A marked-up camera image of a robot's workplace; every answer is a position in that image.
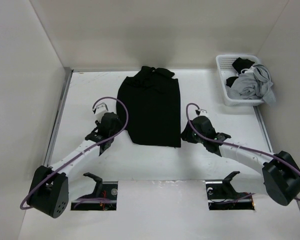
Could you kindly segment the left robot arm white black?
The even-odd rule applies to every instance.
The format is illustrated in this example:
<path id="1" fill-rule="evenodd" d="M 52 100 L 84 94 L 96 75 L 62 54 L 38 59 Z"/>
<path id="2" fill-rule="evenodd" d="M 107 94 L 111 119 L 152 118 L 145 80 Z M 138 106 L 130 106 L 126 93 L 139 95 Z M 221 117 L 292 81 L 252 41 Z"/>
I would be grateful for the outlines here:
<path id="1" fill-rule="evenodd" d="M 123 129 L 117 114 L 104 113 L 96 128 L 67 157 L 50 167 L 41 165 L 36 169 L 25 200 L 27 205 L 52 218 L 59 217 L 70 199 L 70 178 L 92 156 L 100 156 L 107 150 Z"/>

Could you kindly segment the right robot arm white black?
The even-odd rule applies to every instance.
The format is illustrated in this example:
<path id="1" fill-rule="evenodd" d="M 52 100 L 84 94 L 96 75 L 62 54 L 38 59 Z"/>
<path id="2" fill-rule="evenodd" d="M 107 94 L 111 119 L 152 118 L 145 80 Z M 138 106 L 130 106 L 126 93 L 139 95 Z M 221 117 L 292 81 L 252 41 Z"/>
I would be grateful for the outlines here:
<path id="1" fill-rule="evenodd" d="M 300 193 L 300 168 L 285 151 L 268 153 L 233 143 L 231 136 L 217 132 L 206 116 L 188 121 L 181 139 L 192 144 L 202 144 L 206 150 L 222 158 L 234 160 L 260 174 L 258 179 L 239 179 L 233 171 L 222 181 L 222 192 L 228 198 L 249 194 L 269 196 L 279 205 L 287 206 L 297 200 Z"/>

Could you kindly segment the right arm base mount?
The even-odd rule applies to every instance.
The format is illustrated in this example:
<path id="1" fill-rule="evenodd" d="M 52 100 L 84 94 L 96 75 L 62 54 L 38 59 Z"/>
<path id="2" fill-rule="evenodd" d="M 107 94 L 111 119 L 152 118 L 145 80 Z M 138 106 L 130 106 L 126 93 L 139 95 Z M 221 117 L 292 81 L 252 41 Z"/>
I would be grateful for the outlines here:
<path id="1" fill-rule="evenodd" d="M 239 171 L 233 171 L 223 179 L 205 181 L 210 211 L 255 210 L 253 194 L 237 192 L 232 186 L 233 178 L 239 173 Z"/>

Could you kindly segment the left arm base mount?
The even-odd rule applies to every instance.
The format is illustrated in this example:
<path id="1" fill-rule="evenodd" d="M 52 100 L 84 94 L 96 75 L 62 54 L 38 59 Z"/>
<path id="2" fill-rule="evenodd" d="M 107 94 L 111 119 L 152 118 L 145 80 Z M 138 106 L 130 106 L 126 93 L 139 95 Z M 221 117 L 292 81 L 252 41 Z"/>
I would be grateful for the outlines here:
<path id="1" fill-rule="evenodd" d="M 86 172 L 69 187 L 69 202 L 72 211 L 115 211 L 119 183 L 103 181 L 95 174 Z"/>

